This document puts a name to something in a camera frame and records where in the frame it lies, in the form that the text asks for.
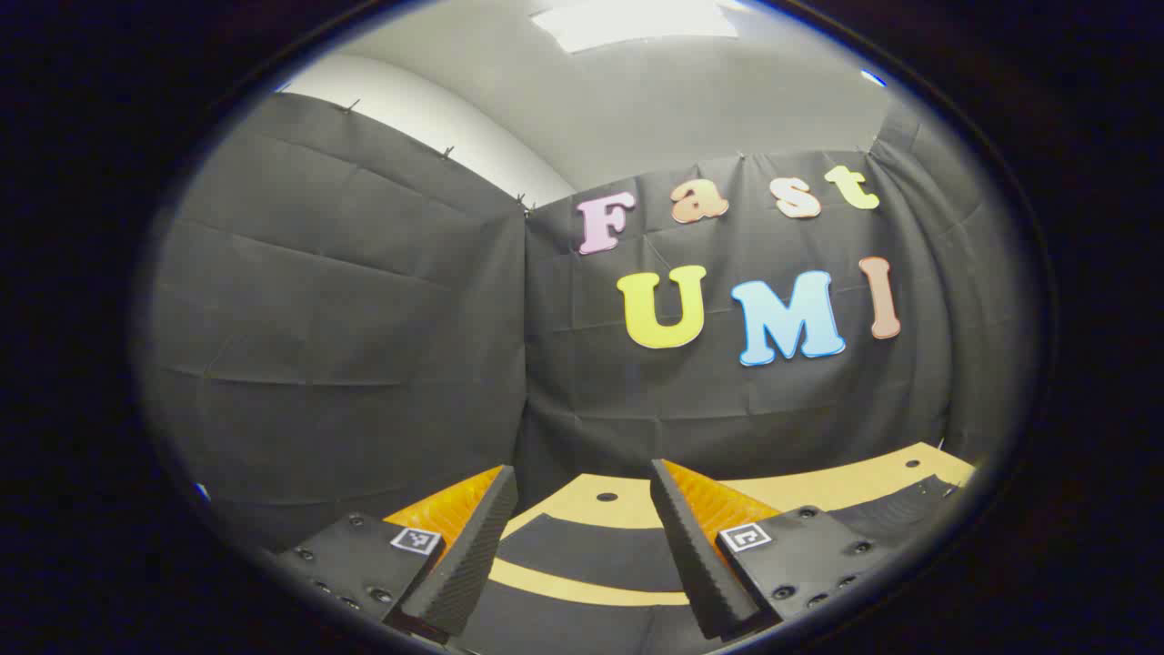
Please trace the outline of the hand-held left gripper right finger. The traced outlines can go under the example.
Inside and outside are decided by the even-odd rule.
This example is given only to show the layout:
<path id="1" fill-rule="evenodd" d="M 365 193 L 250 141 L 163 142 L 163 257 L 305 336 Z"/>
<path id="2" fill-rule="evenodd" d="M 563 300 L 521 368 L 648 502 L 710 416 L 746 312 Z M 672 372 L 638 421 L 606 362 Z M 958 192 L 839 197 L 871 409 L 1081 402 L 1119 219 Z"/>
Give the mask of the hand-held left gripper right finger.
<path id="1" fill-rule="evenodd" d="M 815 506 L 773 510 L 668 460 L 652 460 L 651 498 L 704 638 L 744 638 L 856 588 L 881 542 Z"/>

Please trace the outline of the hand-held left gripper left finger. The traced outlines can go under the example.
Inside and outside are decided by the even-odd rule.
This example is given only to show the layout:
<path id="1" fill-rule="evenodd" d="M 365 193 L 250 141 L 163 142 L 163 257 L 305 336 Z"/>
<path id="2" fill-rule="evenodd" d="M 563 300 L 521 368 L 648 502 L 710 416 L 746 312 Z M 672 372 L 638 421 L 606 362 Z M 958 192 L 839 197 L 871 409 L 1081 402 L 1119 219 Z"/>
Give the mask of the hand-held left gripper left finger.
<path id="1" fill-rule="evenodd" d="M 446 642 L 477 606 L 517 501 L 513 469 L 494 467 L 386 517 L 350 511 L 276 560 L 363 622 Z"/>

